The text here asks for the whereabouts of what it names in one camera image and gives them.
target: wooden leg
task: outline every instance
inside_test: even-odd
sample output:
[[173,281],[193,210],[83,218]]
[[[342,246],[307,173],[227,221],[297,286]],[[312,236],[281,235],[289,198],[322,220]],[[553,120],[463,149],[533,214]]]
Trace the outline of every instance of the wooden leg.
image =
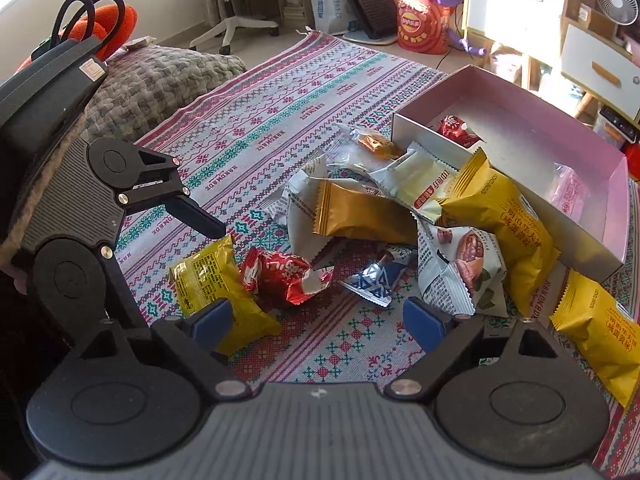
[[592,100],[593,96],[589,92],[585,92],[584,97],[578,103],[577,107],[575,107],[574,117],[576,119],[582,115],[582,113],[587,109],[587,106],[589,106]]
[[531,85],[531,56],[522,54],[522,87],[529,90]]

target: checkered blanket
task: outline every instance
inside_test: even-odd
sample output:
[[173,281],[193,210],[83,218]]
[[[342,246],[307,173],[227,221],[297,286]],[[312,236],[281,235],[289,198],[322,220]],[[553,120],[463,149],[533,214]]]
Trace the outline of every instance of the checkered blanket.
[[[251,246],[289,251],[287,233],[261,209],[264,199],[314,150],[332,142],[335,123],[372,126],[389,134],[393,111],[441,77],[420,64],[313,32],[292,49],[198,98],[140,144],[180,158],[182,179],[194,199],[226,222],[233,234],[238,261]],[[606,287],[637,319],[636,184],[630,182],[629,193],[627,261]],[[118,260],[148,322],[177,309],[167,282],[169,265],[206,243],[167,216],[164,208],[127,219]],[[371,242],[334,240],[317,264],[335,264],[340,279],[362,268],[374,250]],[[402,302],[415,295],[415,271],[402,277],[388,309],[332,286],[300,308],[279,313],[282,334],[247,346],[230,365],[252,384],[374,381],[382,386],[422,356],[402,325]],[[493,326],[510,322],[487,321]],[[558,337],[593,377],[571,342]],[[595,465],[613,478],[640,470],[640,397],[626,413],[606,397],[611,425]]]

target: orange plush toy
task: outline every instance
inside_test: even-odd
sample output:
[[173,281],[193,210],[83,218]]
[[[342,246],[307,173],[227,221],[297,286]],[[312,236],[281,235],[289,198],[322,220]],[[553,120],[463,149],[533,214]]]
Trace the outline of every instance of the orange plush toy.
[[[73,1],[81,1],[84,5],[76,12],[71,21],[65,27],[65,30],[58,33],[62,16]],[[94,4],[100,0],[66,0],[60,9],[53,34],[59,37],[53,46],[60,41],[67,39],[82,41],[88,35],[87,27],[90,28],[90,35],[96,36],[103,41],[100,50],[96,53],[96,57],[102,61],[106,60],[111,54],[118,50],[133,33],[133,29],[138,22],[138,13],[131,6],[126,6],[123,0],[113,0],[115,4],[94,7]],[[51,46],[51,38],[42,43],[24,62],[20,65],[18,72],[29,65],[32,60],[40,57],[44,52],[49,50]]]

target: white wall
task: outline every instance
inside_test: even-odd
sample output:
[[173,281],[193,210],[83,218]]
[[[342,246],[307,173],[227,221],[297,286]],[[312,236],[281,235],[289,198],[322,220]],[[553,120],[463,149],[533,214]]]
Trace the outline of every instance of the white wall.
[[[206,20],[204,0],[124,0],[138,12],[133,37],[165,40]],[[0,81],[48,38],[64,0],[16,0],[0,10]]]

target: white drawer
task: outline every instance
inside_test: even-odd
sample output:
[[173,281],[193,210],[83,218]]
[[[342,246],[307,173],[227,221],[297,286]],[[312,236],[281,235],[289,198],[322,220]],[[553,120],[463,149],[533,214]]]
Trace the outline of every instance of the white drawer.
[[466,26],[549,65],[560,59],[561,19],[541,2],[469,0]]
[[[604,69],[609,78],[598,73]],[[640,109],[640,67],[606,43],[569,24],[562,48],[561,70],[585,90],[608,101],[635,122]]]

